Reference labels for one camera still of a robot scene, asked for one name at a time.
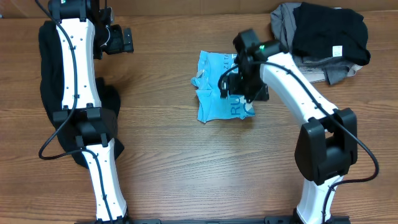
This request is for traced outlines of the black garment on left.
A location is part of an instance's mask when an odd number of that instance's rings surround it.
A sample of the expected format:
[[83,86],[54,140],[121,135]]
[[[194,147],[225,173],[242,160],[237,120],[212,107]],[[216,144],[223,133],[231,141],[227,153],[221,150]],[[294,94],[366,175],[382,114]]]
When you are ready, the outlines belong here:
[[[53,113],[61,109],[64,89],[62,48],[54,22],[46,21],[40,27],[39,49],[42,77],[40,94],[47,116],[53,122]],[[96,79],[96,87],[103,108],[119,114],[121,99],[117,89],[105,84],[102,77]]]

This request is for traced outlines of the beige folded garment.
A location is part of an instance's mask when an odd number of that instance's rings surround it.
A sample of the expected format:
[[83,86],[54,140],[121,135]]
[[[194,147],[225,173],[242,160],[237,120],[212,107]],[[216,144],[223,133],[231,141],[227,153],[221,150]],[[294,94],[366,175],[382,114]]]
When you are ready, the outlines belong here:
[[298,69],[310,83],[326,81],[329,85],[335,85],[347,77],[355,76],[362,66],[340,61],[309,67],[299,66]]

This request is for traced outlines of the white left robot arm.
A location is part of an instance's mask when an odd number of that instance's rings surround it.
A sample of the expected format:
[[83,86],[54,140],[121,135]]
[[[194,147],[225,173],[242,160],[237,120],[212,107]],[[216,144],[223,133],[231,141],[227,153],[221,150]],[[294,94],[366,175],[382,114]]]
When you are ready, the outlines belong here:
[[99,1],[49,1],[46,15],[55,23],[63,67],[61,108],[54,112],[56,130],[73,143],[70,155],[81,155],[96,199],[95,223],[132,223],[116,169],[118,120],[103,107],[96,86],[94,61],[134,51],[132,33],[114,24],[113,10]]

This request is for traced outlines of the brown cardboard back panel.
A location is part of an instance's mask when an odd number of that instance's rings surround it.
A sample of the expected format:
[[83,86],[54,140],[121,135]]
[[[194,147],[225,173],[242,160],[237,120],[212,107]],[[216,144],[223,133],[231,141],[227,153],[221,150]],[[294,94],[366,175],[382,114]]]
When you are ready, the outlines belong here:
[[397,0],[107,0],[117,16],[262,14],[285,2],[309,2],[354,11],[396,10]]

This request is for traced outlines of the grey folded garment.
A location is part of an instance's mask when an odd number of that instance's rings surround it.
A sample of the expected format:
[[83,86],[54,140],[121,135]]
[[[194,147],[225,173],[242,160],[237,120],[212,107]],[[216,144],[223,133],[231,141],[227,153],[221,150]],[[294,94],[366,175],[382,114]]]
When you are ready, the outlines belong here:
[[[298,2],[287,2],[279,5],[277,9],[271,12],[271,30],[274,37],[290,52],[293,50],[292,42],[296,31],[293,11],[299,6],[300,3]],[[324,63],[347,61],[341,57],[314,58],[298,55],[294,55],[293,60],[298,68],[299,66],[309,67]]]

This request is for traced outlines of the black folded t-shirt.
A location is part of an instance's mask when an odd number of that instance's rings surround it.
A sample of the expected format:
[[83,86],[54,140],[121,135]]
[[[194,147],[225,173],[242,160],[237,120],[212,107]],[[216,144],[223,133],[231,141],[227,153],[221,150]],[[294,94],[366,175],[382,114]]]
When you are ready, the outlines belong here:
[[364,17],[352,9],[333,9],[307,2],[293,10],[296,30],[292,41],[295,55],[342,57],[356,65],[370,62],[368,28]]

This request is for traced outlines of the light blue printed t-shirt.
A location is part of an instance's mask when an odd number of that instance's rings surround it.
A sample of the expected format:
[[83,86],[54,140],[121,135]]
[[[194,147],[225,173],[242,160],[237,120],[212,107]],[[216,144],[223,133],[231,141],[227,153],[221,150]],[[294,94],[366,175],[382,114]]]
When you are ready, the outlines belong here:
[[228,95],[222,98],[218,81],[221,75],[235,66],[236,54],[221,54],[201,51],[197,75],[191,79],[199,100],[197,120],[202,123],[215,119],[244,119],[255,115],[252,104],[243,95]]

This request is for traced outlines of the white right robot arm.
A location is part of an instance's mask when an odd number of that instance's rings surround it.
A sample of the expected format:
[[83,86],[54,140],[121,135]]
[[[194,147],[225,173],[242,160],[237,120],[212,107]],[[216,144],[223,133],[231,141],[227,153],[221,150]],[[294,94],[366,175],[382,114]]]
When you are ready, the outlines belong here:
[[324,98],[279,41],[261,42],[248,29],[234,38],[233,45],[235,65],[218,81],[220,97],[242,95],[251,103],[268,100],[271,88],[300,127],[295,148],[295,162],[304,178],[300,202],[292,215],[268,216],[264,223],[349,223],[349,217],[333,216],[330,207],[336,183],[358,158],[356,115]]

